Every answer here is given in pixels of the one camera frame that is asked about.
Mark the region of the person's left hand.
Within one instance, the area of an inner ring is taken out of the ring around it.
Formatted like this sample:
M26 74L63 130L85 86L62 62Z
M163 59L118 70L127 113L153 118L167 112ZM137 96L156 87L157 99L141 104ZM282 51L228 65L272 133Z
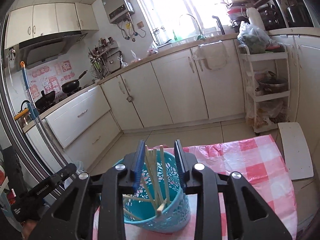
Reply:
M22 231L21 231L22 239L28 240L30 234L32 233L32 231L35 229L36 226L37 226L37 221L31 220L31 219L25 221L23 223Z

